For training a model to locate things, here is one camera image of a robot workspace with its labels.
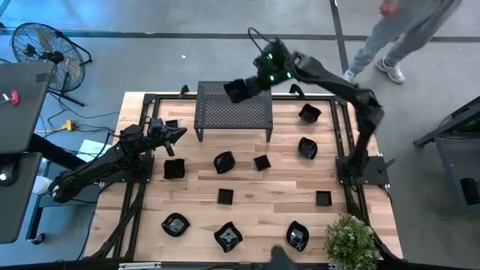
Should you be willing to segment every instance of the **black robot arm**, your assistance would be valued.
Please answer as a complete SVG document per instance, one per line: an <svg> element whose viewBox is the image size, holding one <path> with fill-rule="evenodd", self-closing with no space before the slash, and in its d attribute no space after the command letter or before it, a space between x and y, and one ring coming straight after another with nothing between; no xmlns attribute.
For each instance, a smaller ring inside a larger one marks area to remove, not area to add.
<svg viewBox="0 0 480 270"><path fill-rule="evenodd" d="M253 61L257 67L256 76L236 79L224 86L232 102L242 102L290 79L318 85L350 102L355 108L359 135L344 168L352 176L361 176L368 161L368 142L384 115L375 94L327 71L311 56L299 52L290 54L279 39L267 41L261 55Z"/></svg>
<svg viewBox="0 0 480 270"><path fill-rule="evenodd" d="M164 146L168 155L173 156L171 144L176 143L186 132L185 127L169 127L162 119L152 119L147 136L144 136L142 128L132 124L120 132L118 142L104 155L58 177L50 185L49 192L55 202L65 203L94 182L129 182L141 179L153 161L152 157L141 154Z"/></svg>

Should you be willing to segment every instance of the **red object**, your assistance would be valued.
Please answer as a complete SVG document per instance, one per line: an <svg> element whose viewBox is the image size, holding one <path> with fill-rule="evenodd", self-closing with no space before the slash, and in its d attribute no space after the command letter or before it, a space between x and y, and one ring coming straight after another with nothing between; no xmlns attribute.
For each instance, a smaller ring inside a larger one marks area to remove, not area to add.
<svg viewBox="0 0 480 270"><path fill-rule="evenodd" d="M12 104L17 106L20 103L20 96L18 95L17 90L12 90L10 99L12 100Z"/></svg>

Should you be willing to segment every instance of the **wooden tabletop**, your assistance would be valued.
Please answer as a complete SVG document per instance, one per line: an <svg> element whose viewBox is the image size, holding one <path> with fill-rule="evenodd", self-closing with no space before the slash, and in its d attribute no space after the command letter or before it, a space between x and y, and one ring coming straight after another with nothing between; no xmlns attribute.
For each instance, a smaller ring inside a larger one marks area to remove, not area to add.
<svg viewBox="0 0 480 270"><path fill-rule="evenodd" d="M117 133L138 124L144 94L125 93ZM134 259L266 262L272 246L282 245L298 263L328 262L323 251L325 228L347 213L347 207L335 169L338 153L329 102L308 103L322 111L315 124L299 121L304 101L274 101L273 135L267 143L264 130L205 130L203 142L198 142L193 129L195 101L161 101L160 117L164 121L178 119L178 125L188 128L188 132L173 147L175 157L168 157L163 148L154 152L154 176L145 193ZM356 137L353 108L349 111ZM318 154L314 160L298 156L297 146L302 137L316 141ZM236 164L231 171L218 175L213 160L225 151L233 152ZM371 155L378 152L374 138L369 152ZM253 159L265 154L271 168L257 172ZM164 161L175 158L185 159L187 173L183 179L165 180ZM217 204L219 188L234 190L232 205ZM331 191L333 205L316 206L315 191ZM98 250L116 227L124 192L125 184L118 183L100 195L85 255ZM402 257L389 198L375 186L365 186L364 192L372 227L390 250ZM190 228L178 238L167 235L161 228L161 223L173 212L184 215L190 222ZM224 253L213 234L229 221L241 232L244 241ZM306 226L310 233L303 252L293 249L285 240L293 221ZM128 246L130 231L129 226L122 253Z"/></svg>

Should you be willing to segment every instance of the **potted plant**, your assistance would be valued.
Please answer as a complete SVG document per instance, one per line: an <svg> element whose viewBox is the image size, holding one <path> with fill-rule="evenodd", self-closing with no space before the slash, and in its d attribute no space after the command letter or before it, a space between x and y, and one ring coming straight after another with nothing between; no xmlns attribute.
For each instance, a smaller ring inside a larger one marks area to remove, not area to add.
<svg viewBox="0 0 480 270"><path fill-rule="evenodd" d="M352 215L344 215L326 229L323 247L328 258L342 270L374 270L380 253L374 244L374 231Z"/></svg>

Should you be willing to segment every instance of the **gray floor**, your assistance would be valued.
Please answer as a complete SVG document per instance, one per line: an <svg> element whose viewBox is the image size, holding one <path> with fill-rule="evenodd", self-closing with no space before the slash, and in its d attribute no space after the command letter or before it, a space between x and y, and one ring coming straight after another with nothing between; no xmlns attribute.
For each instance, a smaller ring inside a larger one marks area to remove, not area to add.
<svg viewBox="0 0 480 270"><path fill-rule="evenodd" d="M380 18L377 0L338 0L343 32L369 35ZM465 0L462 8L439 31L438 36L479 36L476 12L480 1ZM329 1L221 1L221 0L108 0L75 1L12 0L0 20L6 26L36 21L60 29L123 32L244 33L248 26L273 34L335 33ZM14 60L10 37L0 36L0 56ZM231 80L254 73L251 64L258 54L248 40L77 38L91 52L81 87L72 97L88 104L79 108L84 116L120 110L126 91L175 91L182 85L196 89L199 80ZM335 41L288 40L291 50L310 54L333 73L341 74ZM349 59L362 43L346 43ZM443 172L437 150L428 145L419 151L412 141L435 128L444 116L478 96L476 78L480 43L430 43L407 58L403 72L407 81L394 85L370 66L357 82L370 87L385 107L377 138L387 158L397 158L389 169L394 213L406 259L417 263L480 269L480 218L440 220L439 209L453 206L456 193ZM285 92L289 85L275 91ZM307 87L307 92L323 91ZM46 119L59 111L48 97L42 110ZM81 119L66 112L53 124L66 119L80 124L115 128L116 115ZM106 133L58 133L50 140L78 149L84 139L103 142ZM0 266L74 260L85 241L93 206L52 208L43 216L40 231L46 241L34 246L25 241L25 226L13 244L0 246Z"/></svg>

